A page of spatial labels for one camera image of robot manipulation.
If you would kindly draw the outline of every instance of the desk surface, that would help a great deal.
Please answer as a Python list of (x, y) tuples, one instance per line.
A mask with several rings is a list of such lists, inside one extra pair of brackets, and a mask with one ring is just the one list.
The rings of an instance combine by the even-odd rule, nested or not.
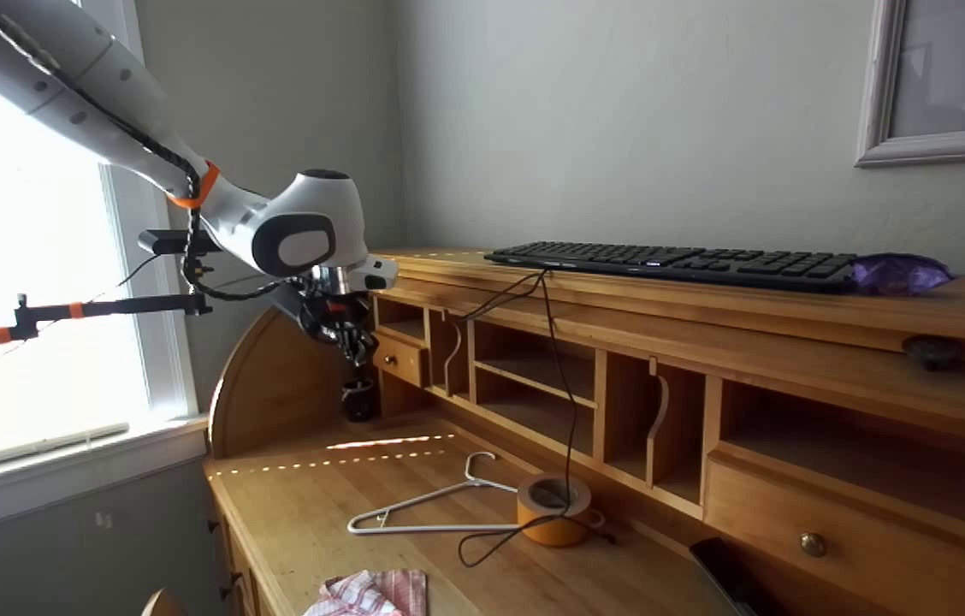
[[(367, 438), (402, 446), (327, 448)], [(497, 450), (451, 423), (400, 416), (338, 423), (254, 454), (213, 457), (208, 486), (272, 612), (304, 612), (317, 583), (361, 569), (422, 569), (432, 612), (728, 612), (709, 573), (673, 544), (614, 529), (614, 544), (537, 548), (512, 536), (480, 569), (457, 562), (457, 532), (351, 536), (344, 521), (460, 478), (468, 450)], [(516, 486), (531, 465), (498, 454), (486, 478)], [(457, 494), (400, 522), (512, 521), (509, 494)]]

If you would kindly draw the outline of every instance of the wooden desk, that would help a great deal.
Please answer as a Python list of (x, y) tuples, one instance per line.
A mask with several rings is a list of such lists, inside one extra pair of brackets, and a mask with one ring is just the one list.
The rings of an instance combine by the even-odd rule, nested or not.
[[(424, 446), (327, 450), (332, 442), (426, 434)], [(432, 612), (728, 612), (686, 554), (619, 529), (619, 544), (537, 548), (524, 536), (465, 569), (456, 532), (351, 536), (344, 521), (460, 478), (468, 450), (488, 446), (438, 419), (324, 429), (289, 446), (208, 461), (249, 612), (304, 612), (317, 583), (361, 569), (422, 569)], [(520, 482), (527, 465), (504, 454), (480, 477)], [(457, 494), (394, 515), (395, 522), (512, 521), (506, 494)]]
[[(376, 294), (390, 423), (338, 423), (335, 349), (278, 313), (220, 378), (208, 478), (249, 612), (297, 612), (322, 578), (400, 563), (434, 578), (434, 612), (715, 612), (719, 589), (683, 554), (709, 532), (789, 612), (965, 612), (965, 280), (813, 296), (552, 273), (552, 341), (541, 289), (468, 319), (527, 270), (480, 253), (394, 260), (400, 283)], [(913, 337), (962, 354), (920, 368), (904, 354)], [(512, 477), (557, 470), (572, 415), (576, 472), (619, 548), (512, 539), (460, 569), (457, 536), (344, 532), (351, 512), (457, 478), (472, 448), (498, 446)], [(426, 457), (324, 450), (400, 432), (457, 438)], [(506, 502), (434, 512), (509, 521)]]

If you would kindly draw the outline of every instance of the gray wall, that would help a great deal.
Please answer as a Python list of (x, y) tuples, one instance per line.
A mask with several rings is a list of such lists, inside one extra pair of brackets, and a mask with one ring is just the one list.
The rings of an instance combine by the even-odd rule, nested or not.
[(965, 164), (860, 172), (869, 0), (402, 0), (409, 243), (918, 248)]
[[(135, 11), (147, 68), (190, 146), (263, 195), (304, 166), (350, 172), (367, 202), (369, 247), (402, 239), (390, 2), (140, 0)], [(245, 273), (220, 260), (213, 280)], [(263, 300), (213, 305), (188, 325), (202, 406), (227, 351), (263, 311)]]
[(0, 522), (0, 616), (140, 616), (152, 589), (221, 616), (220, 583), (202, 461)]

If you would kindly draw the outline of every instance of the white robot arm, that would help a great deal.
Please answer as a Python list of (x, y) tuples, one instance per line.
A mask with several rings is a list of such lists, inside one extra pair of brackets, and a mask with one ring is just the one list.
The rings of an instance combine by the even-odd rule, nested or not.
[(322, 294), (394, 283), (394, 263), (367, 248), (350, 173), (304, 172), (278, 197), (236, 187), (172, 129), (149, 72), (73, 0), (0, 0), (0, 95), (158, 183), (272, 280), (304, 277)]

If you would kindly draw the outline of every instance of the keyboard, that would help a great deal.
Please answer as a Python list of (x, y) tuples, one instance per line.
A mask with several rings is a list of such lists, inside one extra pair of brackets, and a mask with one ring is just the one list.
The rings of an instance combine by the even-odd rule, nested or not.
[(588, 270), (657, 280), (849, 294), (855, 253), (709, 248), (625, 243), (524, 243), (486, 253), (506, 267)]

